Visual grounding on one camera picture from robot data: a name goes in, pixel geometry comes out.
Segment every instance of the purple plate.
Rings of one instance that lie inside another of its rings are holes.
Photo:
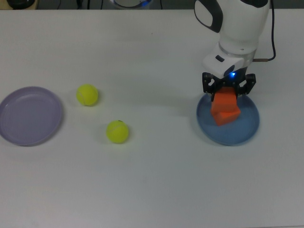
[[[0,135],[19,146],[44,142],[58,128],[61,103],[51,91],[25,87],[8,95],[0,104]]]

